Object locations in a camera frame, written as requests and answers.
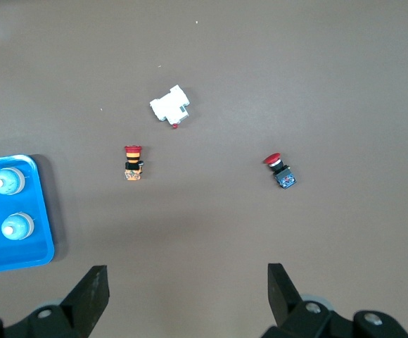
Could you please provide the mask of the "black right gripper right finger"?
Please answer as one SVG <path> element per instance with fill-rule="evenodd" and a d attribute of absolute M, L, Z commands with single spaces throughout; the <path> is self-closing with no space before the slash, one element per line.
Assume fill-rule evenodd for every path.
<path fill-rule="evenodd" d="M 304 300 L 280 263 L 268 265 L 268 300 L 276 321 L 264 337 L 399 337 L 408 332 L 380 311 L 357 311 L 348 320 L 322 302 Z"/>

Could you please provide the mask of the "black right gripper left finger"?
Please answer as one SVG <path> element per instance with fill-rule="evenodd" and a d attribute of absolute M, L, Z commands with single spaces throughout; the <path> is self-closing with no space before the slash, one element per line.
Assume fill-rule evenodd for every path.
<path fill-rule="evenodd" d="M 88 337 L 109 298 L 108 269 L 95 265 L 58 305 L 42 306 L 8 327 L 0 318 L 0 337 Z"/>

